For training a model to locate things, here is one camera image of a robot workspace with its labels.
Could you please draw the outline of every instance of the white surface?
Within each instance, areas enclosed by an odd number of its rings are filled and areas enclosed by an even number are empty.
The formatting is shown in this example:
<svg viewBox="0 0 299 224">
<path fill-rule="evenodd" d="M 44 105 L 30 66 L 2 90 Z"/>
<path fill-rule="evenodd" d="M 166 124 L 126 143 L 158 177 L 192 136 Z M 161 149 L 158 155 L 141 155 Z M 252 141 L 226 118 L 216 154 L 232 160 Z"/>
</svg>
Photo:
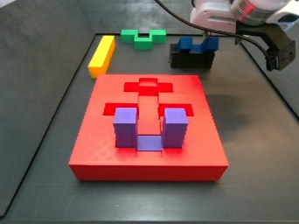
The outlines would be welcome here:
<svg viewBox="0 0 299 224">
<path fill-rule="evenodd" d="M 5 5 L 8 5 L 13 1 L 14 0 L 0 0 L 0 8 L 4 7 Z"/>
<path fill-rule="evenodd" d="M 234 32 L 236 19 L 229 12 L 228 0 L 197 0 L 190 11 L 190 22 L 217 31 Z"/>
</svg>

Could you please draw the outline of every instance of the plastic block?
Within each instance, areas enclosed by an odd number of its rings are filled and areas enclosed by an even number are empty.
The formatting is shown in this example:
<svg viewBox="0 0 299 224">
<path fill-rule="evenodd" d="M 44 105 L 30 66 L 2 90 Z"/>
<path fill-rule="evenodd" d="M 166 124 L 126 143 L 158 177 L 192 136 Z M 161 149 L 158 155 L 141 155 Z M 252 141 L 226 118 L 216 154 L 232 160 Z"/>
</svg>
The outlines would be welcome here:
<svg viewBox="0 0 299 224">
<path fill-rule="evenodd" d="M 213 53 L 220 48 L 220 39 L 210 37 L 200 44 L 200 50 L 202 53 Z"/>
<path fill-rule="evenodd" d="M 201 53 L 201 45 L 192 45 L 190 53 Z"/>
<path fill-rule="evenodd" d="M 136 36 L 137 36 L 137 30 L 121 30 L 120 32 L 121 43 L 134 43 Z"/>
<path fill-rule="evenodd" d="M 188 126 L 182 108 L 166 108 L 162 117 L 162 147 L 181 148 Z"/>
<path fill-rule="evenodd" d="M 161 136 L 137 136 L 137 151 L 161 151 Z"/>
<path fill-rule="evenodd" d="M 192 37 L 180 38 L 180 41 L 174 47 L 177 53 L 188 53 L 192 49 Z"/>
<path fill-rule="evenodd" d="M 149 36 L 153 38 L 153 43 L 165 43 L 165 30 L 150 30 Z"/>
<path fill-rule="evenodd" d="M 172 68 L 206 68 L 210 69 L 214 52 L 176 52 L 170 45 L 169 61 Z"/>
<path fill-rule="evenodd" d="M 152 50 L 153 49 L 152 37 L 148 37 L 148 38 L 134 37 L 134 49 L 136 50 Z"/>
<path fill-rule="evenodd" d="M 100 74 L 105 74 L 108 70 L 108 64 L 114 52 L 116 42 L 114 36 L 102 36 L 97 50 L 88 63 L 88 72 L 90 78 L 96 79 Z"/>
<path fill-rule="evenodd" d="M 172 83 L 172 92 L 158 93 L 158 107 L 176 103 L 190 104 L 193 116 L 188 116 L 181 149 L 136 151 L 134 148 L 116 147 L 114 117 L 102 115 L 102 111 L 106 103 L 137 103 L 137 92 L 124 92 L 124 85 L 126 82 L 138 82 L 140 78 Z M 228 160 L 197 74 L 97 77 L 69 158 L 69 168 L 77 179 L 205 181 L 217 180 L 226 167 Z"/>
<path fill-rule="evenodd" d="M 121 42 L 133 43 L 136 50 L 152 50 L 153 43 L 165 43 L 165 30 L 150 30 L 148 37 L 138 37 L 137 30 L 121 30 Z"/>
<path fill-rule="evenodd" d="M 114 114 L 116 147 L 136 147 L 136 108 L 117 108 Z"/>
</svg>

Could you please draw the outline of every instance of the purple block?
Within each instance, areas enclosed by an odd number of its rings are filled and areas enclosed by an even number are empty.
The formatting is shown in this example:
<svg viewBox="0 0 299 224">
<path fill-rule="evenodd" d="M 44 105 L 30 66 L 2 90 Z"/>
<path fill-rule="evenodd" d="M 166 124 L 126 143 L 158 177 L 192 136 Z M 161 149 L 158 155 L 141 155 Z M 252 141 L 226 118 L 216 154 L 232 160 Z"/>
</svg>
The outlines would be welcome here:
<svg viewBox="0 0 299 224">
<path fill-rule="evenodd" d="M 162 117 L 162 147 L 181 148 L 188 126 L 184 108 L 165 108 Z"/>
<path fill-rule="evenodd" d="M 137 151 L 161 151 L 161 136 L 137 136 Z"/>
<path fill-rule="evenodd" d="M 114 113 L 117 148 L 136 148 L 136 108 L 117 108 Z"/>
</svg>

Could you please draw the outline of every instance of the black block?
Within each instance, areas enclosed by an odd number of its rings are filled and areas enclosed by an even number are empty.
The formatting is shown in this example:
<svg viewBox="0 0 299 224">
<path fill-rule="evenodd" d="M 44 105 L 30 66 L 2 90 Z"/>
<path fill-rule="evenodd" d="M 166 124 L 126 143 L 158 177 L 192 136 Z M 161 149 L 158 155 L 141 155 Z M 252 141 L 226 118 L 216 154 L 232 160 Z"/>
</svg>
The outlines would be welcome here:
<svg viewBox="0 0 299 224">
<path fill-rule="evenodd" d="M 176 44 L 170 44 L 169 61 L 172 68 L 210 69 L 214 52 L 176 52 Z"/>
</svg>

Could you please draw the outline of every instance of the purple pillar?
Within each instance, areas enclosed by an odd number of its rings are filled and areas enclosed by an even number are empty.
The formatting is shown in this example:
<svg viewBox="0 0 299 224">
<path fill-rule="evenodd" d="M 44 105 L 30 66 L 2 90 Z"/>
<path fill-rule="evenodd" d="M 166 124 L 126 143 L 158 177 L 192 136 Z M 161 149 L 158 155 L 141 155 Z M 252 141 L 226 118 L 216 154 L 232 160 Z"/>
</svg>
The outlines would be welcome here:
<svg viewBox="0 0 299 224">
<path fill-rule="evenodd" d="M 114 113 L 117 148 L 136 148 L 136 108 L 117 108 Z"/>
<path fill-rule="evenodd" d="M 181 148 L 188 126 L 184 108 L 165 108 L 162 116 L 162 147 Z"/>
</svg>

